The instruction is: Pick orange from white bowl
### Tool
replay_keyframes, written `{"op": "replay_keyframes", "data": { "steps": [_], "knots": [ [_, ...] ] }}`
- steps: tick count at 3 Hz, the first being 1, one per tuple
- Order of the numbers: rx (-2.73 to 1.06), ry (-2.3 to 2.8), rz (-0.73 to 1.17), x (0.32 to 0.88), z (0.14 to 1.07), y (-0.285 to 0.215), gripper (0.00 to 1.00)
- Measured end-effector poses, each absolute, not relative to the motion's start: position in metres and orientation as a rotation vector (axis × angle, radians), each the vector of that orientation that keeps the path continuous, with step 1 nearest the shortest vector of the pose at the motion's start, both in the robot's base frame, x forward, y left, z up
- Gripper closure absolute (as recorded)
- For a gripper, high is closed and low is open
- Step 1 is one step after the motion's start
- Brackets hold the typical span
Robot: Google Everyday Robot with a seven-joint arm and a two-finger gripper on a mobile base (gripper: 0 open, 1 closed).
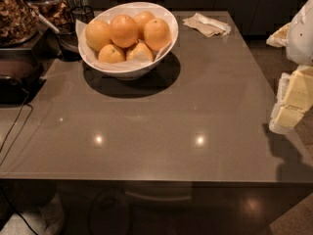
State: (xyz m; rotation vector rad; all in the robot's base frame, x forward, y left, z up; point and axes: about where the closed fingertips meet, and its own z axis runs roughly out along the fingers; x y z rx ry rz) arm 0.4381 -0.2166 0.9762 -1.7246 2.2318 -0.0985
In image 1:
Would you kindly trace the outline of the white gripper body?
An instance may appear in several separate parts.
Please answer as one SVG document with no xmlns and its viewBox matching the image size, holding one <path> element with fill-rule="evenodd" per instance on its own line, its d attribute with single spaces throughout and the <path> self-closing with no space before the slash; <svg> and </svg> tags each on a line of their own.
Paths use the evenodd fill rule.
<svg viewBox="0 0 313 235">
<path fill-rule="evenodd" d="M 298 65 L 313 65 L 313 0 L 307 0 L 291 20 L 287 57 Z"/>
</svg>

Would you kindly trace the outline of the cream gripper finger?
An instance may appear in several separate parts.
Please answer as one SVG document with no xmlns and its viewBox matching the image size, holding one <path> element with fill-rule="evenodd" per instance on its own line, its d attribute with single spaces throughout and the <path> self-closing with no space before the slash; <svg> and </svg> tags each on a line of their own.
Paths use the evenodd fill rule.
<svg viewBox="0 0 313 235">
<path fill-rule="evenodd" d="M 287 46 L 287 35 L 289 31 L 290 23 L 286 23 L 273 34 L 271 34 L 266 40 L 266 44 L 272 47 L 281 48 Z"/>
<path fill-rule="evenodd" d="M 276 98 L 269 129 L 288 134 L 313 107 L 313 67 L 301 65 L 292 74 L 283 72 Z"/>
</svg>

